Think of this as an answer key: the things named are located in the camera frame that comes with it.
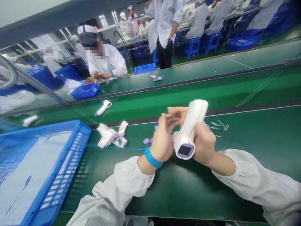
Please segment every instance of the black pants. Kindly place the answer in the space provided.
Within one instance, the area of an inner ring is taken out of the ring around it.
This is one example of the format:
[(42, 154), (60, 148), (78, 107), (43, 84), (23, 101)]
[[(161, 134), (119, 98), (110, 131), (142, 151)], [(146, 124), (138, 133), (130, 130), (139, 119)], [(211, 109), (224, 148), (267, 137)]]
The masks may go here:
[(160, 65), (160, 69), (172, 67), (172, 55), (173, 55), (173, 42), (169, 41), (164, 49), (157, 40), (157, 57)]

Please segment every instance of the green workbench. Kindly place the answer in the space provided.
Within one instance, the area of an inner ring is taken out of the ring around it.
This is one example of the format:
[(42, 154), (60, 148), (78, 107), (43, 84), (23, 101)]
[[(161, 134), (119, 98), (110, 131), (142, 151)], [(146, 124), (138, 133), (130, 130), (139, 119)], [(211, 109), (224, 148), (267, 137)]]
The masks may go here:
[[(100, 84), (100, 88), (105, 95), (122, 95), (129, 92), (159, 88), (161, 86), (176, 85), (177, 83), (187, 83), (194, 79), (206, 80), (226, 74), (239, 74), (259, 67), (281, 64), (288, 59), (292, 59), (300, 53), (300, 46), (301, 40), (297, 40), (249, 51), (231, 53), (164, 70), (119, 78), (109, 83)], [(152, 74), (163, 76), (163, 80), (153, 82), (150, 76)], [(61, 89), (56, 91), (56, 93), (65, 100), (74, 101), (73, 97), (68, 95), (69, 90)], [(102, 98), (100, 92), (96, 98)], [(17, 110), (30, 110), (32, 108), (55, 104), (58, 103), (54, 99), (46, 94), (41, 94), (37, 95), (35, 102)]]
[[(301, 182), (301, 128), (296, 124), (301, 106), (276, 108), (208, 116), (205, 122), (221, 120), (229, 124), (227, 131), (214, 130), (215, 150), (235, 148), (253, 154), (266, 168), (286, 174)], [(145, 138), (152, 138), (157, 123), (138, 124), (126, 129), (127, 148), (144, 148)], [(98, 181), (104, 181), (115, 164), (143, 151), (131, 149), (100, 149), (101, 136), (93, 130), (77, 168), (63, 206), (60, 220), (75, 212), (80, 199), (91, 194)], [(127, 215), (236, 220), (264, 222), (259, 205), (238, 197), (218, 181), (211, 171), (193, 159), (181, 160), (175, 155), (156, 172), (146, 195), (133, 198), (126, 209)]]

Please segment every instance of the purple display bezel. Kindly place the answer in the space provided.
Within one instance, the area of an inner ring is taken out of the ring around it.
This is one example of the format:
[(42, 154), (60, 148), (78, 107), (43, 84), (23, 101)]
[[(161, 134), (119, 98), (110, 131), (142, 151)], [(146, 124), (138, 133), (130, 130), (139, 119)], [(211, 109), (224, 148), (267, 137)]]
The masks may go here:
[(178, 156), (181, 157), (181, 158), (188, 158), (188, 157), (190, 157), (191, 154), (192, 154), (192, 152), (193, 152), (193, 150), (194, 150), (194, 146), (193, 146), (192, 144), (188, 144), (188, 143), (184, 143), (184, 144), (182, 144), (181, 146), (191, 148), (191, 150), (190, 150), (190, 152), (189, 152), (188, 155), (180, 154), (180, 153), (178, 152)]

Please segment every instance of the person's right hand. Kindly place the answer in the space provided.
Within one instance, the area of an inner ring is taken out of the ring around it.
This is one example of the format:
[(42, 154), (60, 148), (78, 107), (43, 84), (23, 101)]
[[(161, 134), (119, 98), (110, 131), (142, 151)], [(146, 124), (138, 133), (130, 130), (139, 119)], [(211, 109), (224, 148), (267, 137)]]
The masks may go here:
[(98, 71), (92, 71), (92, 72), (91, 72), (91, 76), (92, 76), (94, 79), (100, 79), (100, 72), (98, 72)]
[[(177, 120), (182, 127), (187, 115), (188, 107), (168, 107), (167, 110), (167, 121), (174, 122)], [(205, 122), (197, 123), (194, 129), (194, 143), (196, 149), (193, 158), (201, 164), (206, 164), (213, 158), (216, 137), (208, 129)]]

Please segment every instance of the white hat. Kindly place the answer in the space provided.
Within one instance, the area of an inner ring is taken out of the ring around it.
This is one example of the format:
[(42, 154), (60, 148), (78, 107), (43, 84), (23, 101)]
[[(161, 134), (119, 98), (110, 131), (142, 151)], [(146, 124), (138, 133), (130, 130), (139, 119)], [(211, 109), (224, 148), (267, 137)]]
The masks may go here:
[(126, 17), (125, 17), (125, 13), (120, 13), (120, 17), (124, 20), (126, 20)]
[(5, 58), (12, 63), (15, 63), (17, 60), (17, 57), (12, 57), (12, 56), (6, 56)]
[[(96, 31), (95, 27), (92, 27), (90, 25), (84, 25), (84, 26), (85, 26), (85, 32), (91, 32), (91, 33), (96, 33), (97, 34), (97, 31)], [(81, 34), (83, 32), (84, 32), (83, 26), (80, 26), (77, 30), (77, 33)]]
[(79, 41), (79, 38), (78, 38), (77, 35), (73, 35), (73, 36), (71, 37), (71, 40), (73, 40), (73, 41), (75, 41), (75, 42), (78, 42), (78, 41)]

